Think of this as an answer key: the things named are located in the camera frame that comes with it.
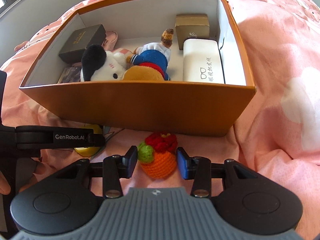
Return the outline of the person's left hand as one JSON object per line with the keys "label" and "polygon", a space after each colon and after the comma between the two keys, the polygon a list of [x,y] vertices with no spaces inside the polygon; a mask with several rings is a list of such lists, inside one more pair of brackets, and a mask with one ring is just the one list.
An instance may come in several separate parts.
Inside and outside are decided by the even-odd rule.
{"label": "person's left hand", "polygon": [[0,172],[0,192],[3,195],[9,194],[11,187],[2,172]]}

